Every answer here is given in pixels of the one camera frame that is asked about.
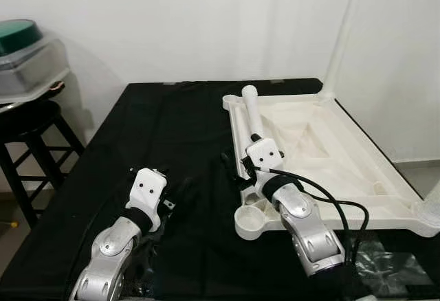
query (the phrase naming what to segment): green lid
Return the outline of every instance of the green lid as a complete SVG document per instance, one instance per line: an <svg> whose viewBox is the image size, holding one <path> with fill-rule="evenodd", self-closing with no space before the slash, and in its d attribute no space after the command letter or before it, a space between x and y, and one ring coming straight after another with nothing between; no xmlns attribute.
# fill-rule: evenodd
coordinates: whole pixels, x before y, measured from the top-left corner
<svg viewBox="0 0 440 301"><path fill-rule="evenodd" d="M34 21L29 19L0 21L0 57L29 47L42 38L43 35Z"/></svg>

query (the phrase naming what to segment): black stool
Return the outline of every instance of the black stool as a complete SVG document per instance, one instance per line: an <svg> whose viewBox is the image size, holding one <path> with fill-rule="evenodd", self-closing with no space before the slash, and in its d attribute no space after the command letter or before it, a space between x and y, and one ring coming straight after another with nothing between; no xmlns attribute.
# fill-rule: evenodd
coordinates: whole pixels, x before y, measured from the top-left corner
<svg viewBox="0 0 440 301"><path fill-rule="evenodd" d="M41 134L51 125L55 125L69 146L46 146ZM37 214L42 210L35 210L32 201L50 182L57 190L66 174L60 171L60 166L75 151L81 155L84 146L80 143L74 132L61 116L58 104L50 100L42 102L30 102L11 111L0 114L0 167L8 180L8 183L17 199L26 221L30 227L37 222ZM5 146L10 142L24 142L29 148L15 162ZM58 161L55 161L50 151L65 151ZM45 176L20 176L17 168L26 158L33 155ZM40 181L38 188L28 197L22 181Z"/></svg>

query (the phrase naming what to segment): tiled floor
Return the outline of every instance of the tiled floor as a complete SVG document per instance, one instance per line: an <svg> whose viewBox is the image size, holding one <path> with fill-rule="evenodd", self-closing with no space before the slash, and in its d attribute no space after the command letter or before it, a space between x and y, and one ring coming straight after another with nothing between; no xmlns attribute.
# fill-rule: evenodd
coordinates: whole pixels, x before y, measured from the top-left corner
<svg viewBox="0 0 440 301"><path fill-rule="evenodd" d="M424 197L440 180L440 166L424 168L400 168L409 182ZM35 203L38 208L44 208L49 202L52 192L41 194ZM30 229L23 214L14 201L0 201L0 221L18 221L20 226L10 228L0 225L0 276L8 266L11 258L28 235Z"/></svg>

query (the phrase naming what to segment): black cable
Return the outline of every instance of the black cable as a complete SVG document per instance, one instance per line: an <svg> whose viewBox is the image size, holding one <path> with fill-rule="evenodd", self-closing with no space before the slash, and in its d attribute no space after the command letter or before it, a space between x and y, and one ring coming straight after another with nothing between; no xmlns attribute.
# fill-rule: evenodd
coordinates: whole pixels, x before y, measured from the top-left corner
<svg viewBox="0 0 440 301"><path fill-rule="evenodd" d="M255 170L261 170L260 167L255 167ZM351 253L351 241L350 241L350 237L349 237L349 225L347 222L347 218L345 217L345 213L342 210L342 208L340 207L340 205L352 205L355 206L357 208L360 208L363 212L364 212L364 222L361 225L360 228L360 234L366 229L366 226L368 225L369 222L369 212L368 210L361 204L356 203L354 201L343 201L343 200L336 200L333 195L328 192L327 190L325 190L322 186L320 186L319 184L317 184L316 182L291 173L291 172L285 172L284 170L277 170L277 169L269 169L270 172L274 173L274 174L280 174L280 175L285 175L288 177L292 177L294 179L297 179L299 181L303 181L313 187L315 187L316 189L318 189L319 191L321 191L328 199L326 198L321 198L318 196L315 196L314 194L310 194L307 191L304 190L304 188L302 188L302 190L300 190L301 192L304 192L308 195L310 195L312 198L319 200L319 201L324 201L326 203L332 203L334 204L336 210L338 211L340 217L341 217L341 221L342 221L342 226L344 228L344 233L345 233L345 257L344 257L344 264L348 264L350 261L350 253ZM358 252L358 248L359 248L359 244L360 244L360 236L358 236L355 240L355 245L353 247L353 251L352 251L352 263L355 264L355 259L356 259L356 254Z"/></svg>

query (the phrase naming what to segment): table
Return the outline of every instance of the table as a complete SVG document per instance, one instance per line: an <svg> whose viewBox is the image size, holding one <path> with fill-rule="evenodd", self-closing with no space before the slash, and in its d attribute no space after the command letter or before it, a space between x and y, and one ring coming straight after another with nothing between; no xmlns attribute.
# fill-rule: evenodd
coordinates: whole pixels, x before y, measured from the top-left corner
<svg viewBox="0 0 440 301"><path fill-rule="evenodd" d="M131 167L167 169L170 196L179 199L156 249L150 293L220 300L310 296L314 286L288 234L271 232L249 242L234 232L240 200L220 158L233 153L221 97L239 95L249 83L128 85L5 271L2 300L60 300L69 293L94 237L127 201ZM316 93L322 86L317 79L252 83L262 95ZM440 282L440 236L403 230L377 235L390 252L413 253Z"/></svg>

